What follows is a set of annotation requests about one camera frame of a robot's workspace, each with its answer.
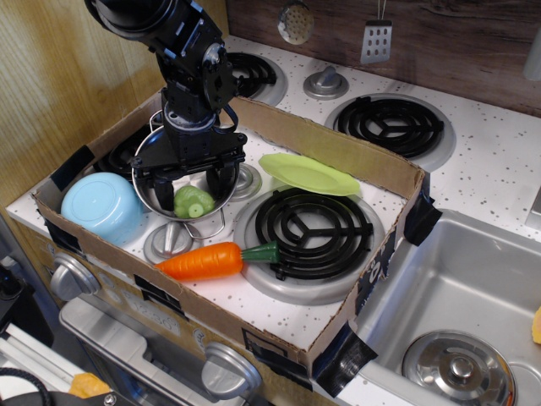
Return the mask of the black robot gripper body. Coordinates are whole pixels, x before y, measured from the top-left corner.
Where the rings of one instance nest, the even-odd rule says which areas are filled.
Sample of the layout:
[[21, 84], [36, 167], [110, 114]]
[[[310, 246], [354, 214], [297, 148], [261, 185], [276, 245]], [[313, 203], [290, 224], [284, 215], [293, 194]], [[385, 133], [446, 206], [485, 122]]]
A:
[[130, 165], [136, 184], [154, 183], [155, 178], [170, 181], [205, 173], [244, 161], [243, 133], [210, 126], [202, 130], [176, 131], [170, 125], [151, 132], [139, 145]]

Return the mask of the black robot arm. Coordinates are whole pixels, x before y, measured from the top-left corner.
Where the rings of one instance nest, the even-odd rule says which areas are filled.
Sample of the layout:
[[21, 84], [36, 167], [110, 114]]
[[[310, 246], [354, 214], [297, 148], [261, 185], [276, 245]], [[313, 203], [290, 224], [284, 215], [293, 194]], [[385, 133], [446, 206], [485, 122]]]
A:
[[173, 211], [173, 184], [203, 174], [211, 196], [226, 199], [245, 158], [245, 134], [229, 103], [238, 80], [211, 17], [194, 1], [88, 1], [91, 16], [114, 35], [154, 53], [165, 80], [161, 125], [142, 142], [130, 165], [141, 200]]

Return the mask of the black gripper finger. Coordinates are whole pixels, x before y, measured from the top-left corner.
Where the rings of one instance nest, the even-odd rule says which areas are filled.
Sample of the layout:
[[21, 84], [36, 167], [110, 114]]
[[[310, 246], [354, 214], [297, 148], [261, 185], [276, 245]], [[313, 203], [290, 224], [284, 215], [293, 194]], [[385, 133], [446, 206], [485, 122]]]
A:
[[160, 208], [164, 211], [173, 211], [174, 188], [172, 186], [172, 181], [164, 178], [155, 178], [154, 191]]
[[237, 167], [211, 168], [205, 172], [210, 195], [215, 200], [228, 200], [237, 182]]

